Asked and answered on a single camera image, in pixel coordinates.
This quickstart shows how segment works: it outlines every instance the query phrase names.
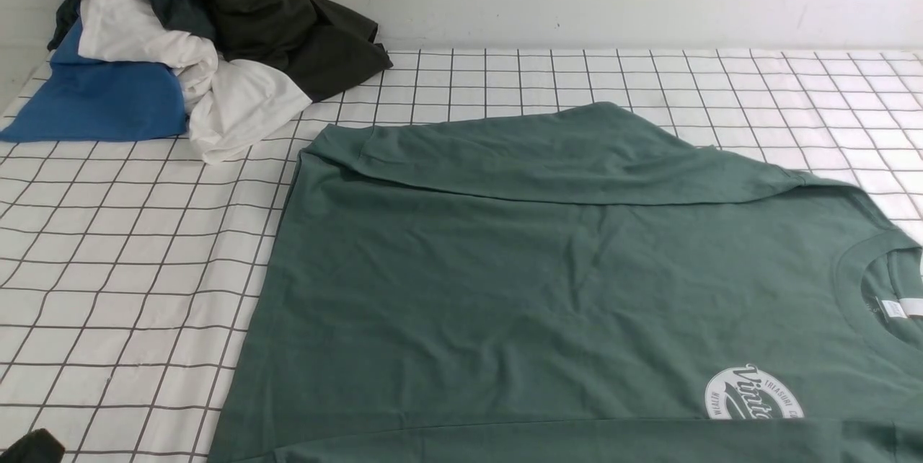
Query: pile of clothes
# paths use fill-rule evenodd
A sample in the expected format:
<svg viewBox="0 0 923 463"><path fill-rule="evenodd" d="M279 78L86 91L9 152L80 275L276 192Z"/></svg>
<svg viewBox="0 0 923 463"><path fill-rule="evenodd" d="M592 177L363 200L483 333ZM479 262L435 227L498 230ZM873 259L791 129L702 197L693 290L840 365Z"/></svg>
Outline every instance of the pile of clothes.
<svg viewBox="0 0 923 463"><path fill-rule="evenodd" d="M217 163L392 66L378 24L330 0L65 0L56 19L52 76L0 140L188 131Z"/></svg>

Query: white grid cloth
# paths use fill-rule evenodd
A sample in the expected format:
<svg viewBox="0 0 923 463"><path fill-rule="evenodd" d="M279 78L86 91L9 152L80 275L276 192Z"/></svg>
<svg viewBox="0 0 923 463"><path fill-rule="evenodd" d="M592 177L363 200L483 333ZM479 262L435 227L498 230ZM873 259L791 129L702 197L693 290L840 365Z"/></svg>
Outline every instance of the white grid cloth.
<svg viewBox="0 0 923 463"><path fill-rule="evenodd" d="M311 105L244 160L186 138L0 142L0 450L204 461L300 149L330 124L632 109L697 146L856 183L923 242L923 62L907 52L431 50ZM7 110L50 74L41 66Z"/></svg>

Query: t-shirt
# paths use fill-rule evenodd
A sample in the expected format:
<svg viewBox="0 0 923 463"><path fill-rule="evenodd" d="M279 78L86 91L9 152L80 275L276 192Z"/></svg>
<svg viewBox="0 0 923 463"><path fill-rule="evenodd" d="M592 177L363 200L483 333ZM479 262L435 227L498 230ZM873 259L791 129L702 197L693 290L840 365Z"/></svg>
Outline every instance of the t-shirt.
<svg viewBox="0 0 923 463"><path fill-rule="evenodd" d="M923 461L919 261L610 104L326 128L210 461Z"/></svg>
<svg viewBox="0 0 923 463"><path fill-rule="evenodd" d="M314 102L391 68L379 24L330 0L204 0L227 60L280 69Z"/></svg>

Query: circular logo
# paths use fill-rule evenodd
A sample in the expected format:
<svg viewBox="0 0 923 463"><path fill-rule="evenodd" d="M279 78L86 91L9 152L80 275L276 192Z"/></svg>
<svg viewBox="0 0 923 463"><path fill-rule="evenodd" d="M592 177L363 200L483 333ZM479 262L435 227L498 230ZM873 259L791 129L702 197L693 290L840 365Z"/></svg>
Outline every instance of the circular logo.
<svg viewBox="0 0 923 463"><path fill-rule="evenodd" d="M715 420L804 418L788 387L753 364L716 374L705 388L705 407Z"/></svg>

